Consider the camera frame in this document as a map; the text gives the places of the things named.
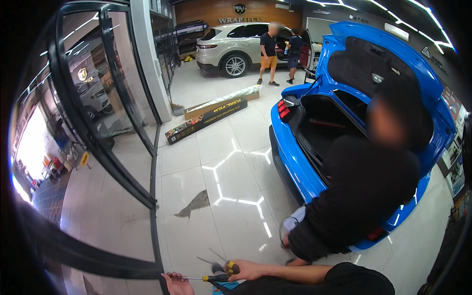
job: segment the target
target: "wooden wall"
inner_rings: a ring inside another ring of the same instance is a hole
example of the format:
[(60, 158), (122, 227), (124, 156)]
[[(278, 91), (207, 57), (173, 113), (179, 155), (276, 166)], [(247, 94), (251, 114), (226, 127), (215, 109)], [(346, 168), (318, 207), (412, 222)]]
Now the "wooden wall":
[[(233, 5), (243, 3), (246, 13), (242, 16), (234, 13)], [(289, 28), (302, 28), (303, 6), (292, 4), (294, 12), (276, 8), (275, 4), (284, 4), (276, 0), (186, 0), (175, 4), (177, 24), (201, 19), (209, 26), (220, 25), (219, 18), (258, 17), (262, 22), (278, 21)]]

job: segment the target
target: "wrap film box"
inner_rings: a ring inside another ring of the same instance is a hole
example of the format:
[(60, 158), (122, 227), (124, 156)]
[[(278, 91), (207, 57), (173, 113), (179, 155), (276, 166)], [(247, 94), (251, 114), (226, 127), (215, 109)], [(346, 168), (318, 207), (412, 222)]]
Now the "wrap film box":
[(175, 127), (174, 129), (166, 132), (166, 138), (169, 144), (174, 144), (179, 140), (182, 140), (197, 132), (206, 126), (217, 122), (239, 110), (247, 107), (247, 100), (244, 98), (235, 98), (234, 100), (218, 107), (214, 108), (206, 113), (199, 115), (198, 117), (192, 118), (185, 121), (183, 124)]

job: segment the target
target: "forearm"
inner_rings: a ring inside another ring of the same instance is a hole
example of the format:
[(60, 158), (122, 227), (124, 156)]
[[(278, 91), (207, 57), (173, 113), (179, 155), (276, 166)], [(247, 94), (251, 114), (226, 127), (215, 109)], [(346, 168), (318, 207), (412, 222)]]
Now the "forearm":
[(267, 53), (265, 52), (265, 45), (261, 45), (261, 51), (262, 51), (262, 54), (267, 57)]
[(319, 285), (324, 282), (332, 265), (279, 266), (268, 265), (267, 276), (289, 280), (303, 285)]

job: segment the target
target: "blue car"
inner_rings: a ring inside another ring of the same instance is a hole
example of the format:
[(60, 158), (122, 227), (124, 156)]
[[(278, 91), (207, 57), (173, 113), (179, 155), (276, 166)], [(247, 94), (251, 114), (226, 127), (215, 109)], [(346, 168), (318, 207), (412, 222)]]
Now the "blue car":
[[(300, 204), (310, 203), (327, 189), (329, 180), (320, 173), (320, 168), (332, 142), (345, 134), (367, 136), (367, 105), (375, 86), (391, 71), (416, 82), (434, 125), (429, 145), (416, 153), (421, 163), (421, 179), (413, 199), (401, 205), (381, 228), (350, 247), (358, 251), (386, 237), (413, 211), (426, 190), (431, 169), (453, 140), (455, 125), (441, 98), (443, 86), (438, 76), (413, 48), (368, 25), (339, 22), (330, 28), (333, 34), (323, 36), (315, 82), (286, 88), (282, 100), (270, 111), (274, 163)], [(307, 54), (310, 65), (311, 52)], [(317, 120), (345, 127), (312, 123)]]

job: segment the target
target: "yellow caution sign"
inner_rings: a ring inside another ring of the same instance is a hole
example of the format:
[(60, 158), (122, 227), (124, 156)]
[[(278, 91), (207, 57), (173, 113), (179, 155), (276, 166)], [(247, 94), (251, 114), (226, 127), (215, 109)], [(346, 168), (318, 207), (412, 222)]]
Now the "yellow caution sign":
[(87, 165), (87, 161), (90, 158), (90, 155), (88, 152), (84, 152), (84, 155), (82, 156), (82, 160), (80, 160), (80, 166), (85, 167)]

